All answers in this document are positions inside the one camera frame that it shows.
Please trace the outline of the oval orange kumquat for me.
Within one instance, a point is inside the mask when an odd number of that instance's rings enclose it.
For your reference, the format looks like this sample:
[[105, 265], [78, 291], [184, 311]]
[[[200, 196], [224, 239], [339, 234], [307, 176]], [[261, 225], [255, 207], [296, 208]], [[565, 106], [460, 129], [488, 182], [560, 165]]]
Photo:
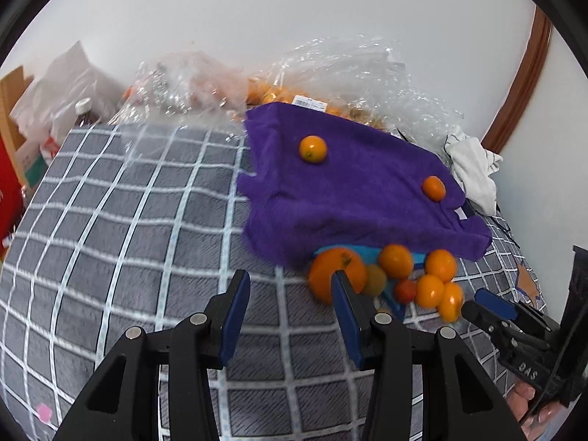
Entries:
[[454, 282], [445, 284], [444, 295], [437, 306], [437, 312], [445, 323], [455, 323], [462, 312], [462, 288]]

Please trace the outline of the small red fruit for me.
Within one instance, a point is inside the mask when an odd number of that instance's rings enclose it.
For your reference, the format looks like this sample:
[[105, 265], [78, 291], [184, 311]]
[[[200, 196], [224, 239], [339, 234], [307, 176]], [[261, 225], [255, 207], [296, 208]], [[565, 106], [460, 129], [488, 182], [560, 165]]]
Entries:
[[401, 305], [407, 305], [417, 296], [417, 283], [413, 280], [402, 280], [396, 282], [392, 290], [394, 299]]

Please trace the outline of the purple towel covered tray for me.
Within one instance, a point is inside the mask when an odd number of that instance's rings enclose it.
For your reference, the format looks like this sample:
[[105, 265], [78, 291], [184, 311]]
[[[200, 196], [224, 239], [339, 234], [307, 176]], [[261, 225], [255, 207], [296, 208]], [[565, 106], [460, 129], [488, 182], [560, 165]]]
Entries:
[[[433, 153], [358, 122], [273, 103], [244, 122], [253, 165], [237, 179], [249, 200], [246, 247], [272, 264], [301, 268], [328, 246], [382, 248], [400, 244], [416, 253], [445, 249], [476, 261], [491, 244], [483, 218], [458, 216], [465, 195]], [[320, 164], [299, 155], [305, 136], [320, 136], [328, 155]], [[429, 176], [445, 184], [434, 202], [424, 195]]]

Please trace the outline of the large clear plastic bag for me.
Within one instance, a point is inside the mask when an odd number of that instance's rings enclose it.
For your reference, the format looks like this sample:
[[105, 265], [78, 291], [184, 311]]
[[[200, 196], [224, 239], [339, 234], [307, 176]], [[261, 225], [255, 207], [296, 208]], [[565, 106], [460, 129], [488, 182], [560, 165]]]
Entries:
[[439, 155], [465, 139], [463, 115], [414, 86], [397, 44], [382, 38], [314, 39], [249, 78], [248, 107], [296, 98]]

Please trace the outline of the white plastic bag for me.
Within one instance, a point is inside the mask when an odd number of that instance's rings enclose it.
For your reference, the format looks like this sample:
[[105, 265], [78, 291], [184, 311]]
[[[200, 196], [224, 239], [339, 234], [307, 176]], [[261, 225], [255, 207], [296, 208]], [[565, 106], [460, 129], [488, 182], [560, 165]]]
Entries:
[[43, 77], [33, 81], [10, 112], [29, 141], [63, 142], [76, 121], [75, 105], [91, 98], [93, 111], [107, 122], [116, 113], [123, 86], [95, 67], [80, 42], [57, 57]]

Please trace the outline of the small clear plastic bag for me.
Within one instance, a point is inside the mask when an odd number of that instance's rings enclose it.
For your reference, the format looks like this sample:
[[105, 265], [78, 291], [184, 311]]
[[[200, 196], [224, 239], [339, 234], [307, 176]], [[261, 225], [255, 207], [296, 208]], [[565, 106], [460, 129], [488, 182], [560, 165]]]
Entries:
[[202, 51], [171, 53], [140, 64], [112, 122], [240, 132], [248, 89], [240, 69]]

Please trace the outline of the red paper shopping bag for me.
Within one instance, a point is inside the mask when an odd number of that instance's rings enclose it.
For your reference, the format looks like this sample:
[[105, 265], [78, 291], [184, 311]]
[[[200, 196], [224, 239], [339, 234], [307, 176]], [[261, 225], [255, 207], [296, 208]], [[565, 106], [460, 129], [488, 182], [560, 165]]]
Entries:
[[14, 233], [24, 214], [23, 185], [13, 166], [4, 141], [0, 144], [0, 250], [6, 258]]

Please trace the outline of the brown wooden door frame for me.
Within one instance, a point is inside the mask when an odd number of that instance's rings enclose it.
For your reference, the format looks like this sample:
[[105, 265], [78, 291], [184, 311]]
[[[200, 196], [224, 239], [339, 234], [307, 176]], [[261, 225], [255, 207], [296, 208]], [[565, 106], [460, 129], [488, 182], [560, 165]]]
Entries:
[[535, 7], [527, 45], [505, 100], [481, 144], [493, 153], [504, 149], [534, 94], [547, 58], [553, 24]]

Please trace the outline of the white crumpled cloth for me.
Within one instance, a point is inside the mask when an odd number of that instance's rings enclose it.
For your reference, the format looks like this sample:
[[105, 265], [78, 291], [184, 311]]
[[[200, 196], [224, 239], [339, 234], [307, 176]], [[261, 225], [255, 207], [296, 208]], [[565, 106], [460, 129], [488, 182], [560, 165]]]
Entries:
[[445, 153], [451, 160], [451, 175], [465, 197], [485, 216], [497, 213], [497, 189], [491, 178], [503, 157], [485, 149], [477, 137], [468, 136], [456, 125], [445, 139]]

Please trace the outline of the dark bottle white cap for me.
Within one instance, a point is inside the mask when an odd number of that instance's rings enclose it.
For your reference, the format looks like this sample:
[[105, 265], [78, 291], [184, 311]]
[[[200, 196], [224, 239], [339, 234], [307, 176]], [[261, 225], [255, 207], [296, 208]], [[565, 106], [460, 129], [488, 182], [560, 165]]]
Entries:
[[100, 116], [93, 111], [91, 98], [82, 98], [75, 105], [76, 121], [74, 126], [94, 125], [101, 120]]

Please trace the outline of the orange mandarin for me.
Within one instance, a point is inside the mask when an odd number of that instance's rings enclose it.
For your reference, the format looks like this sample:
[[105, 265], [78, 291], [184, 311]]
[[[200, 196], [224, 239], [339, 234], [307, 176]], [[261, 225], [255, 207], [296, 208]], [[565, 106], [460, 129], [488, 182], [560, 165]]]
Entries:
[[429, 176], [424, 180], [422, 190], [424, 195], [434, 202], [441, 202], [445, 198], [445, 195], [447, 195], [445, 184], [440, 178], [434, 175]]
[[448, 283], [458, 272], [458, 263], [451, 252], [445, 249], [434, 250], [424, 259], [424, 272], [438, 277], [441, 282]]
[[408, 279], [413, 272], [413, 256], [402, 245], [389, 244], [382, 248], [377, 262], [390, 279]]
[[434, 309], [444, 297], [445, 284], [435, 275], [424, 274], [417, 280], [415, 303], [423, 309]]
[[327, 158], [327, 143], [320, 136], [305, 136], [299, 143], [299, 155], [306, 163], [320, 164]]

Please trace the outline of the grey checked blanket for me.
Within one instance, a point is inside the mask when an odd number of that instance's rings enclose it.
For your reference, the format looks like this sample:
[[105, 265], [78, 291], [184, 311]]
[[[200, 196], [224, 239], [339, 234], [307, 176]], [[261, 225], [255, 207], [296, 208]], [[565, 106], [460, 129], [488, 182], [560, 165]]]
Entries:
[[126, 329], [168, 329], [251, 275], [236, 354], [211, 375], [224, 440], [357, 440], [372, 376], [347, 359], [333, 312], [300, 274], [245, 248], [236, 189], [248, 144], [181, 129], [127, 161], [112, 126], [74, 129], [20, 223], [1, 273], [1, 395], [50, 440]]

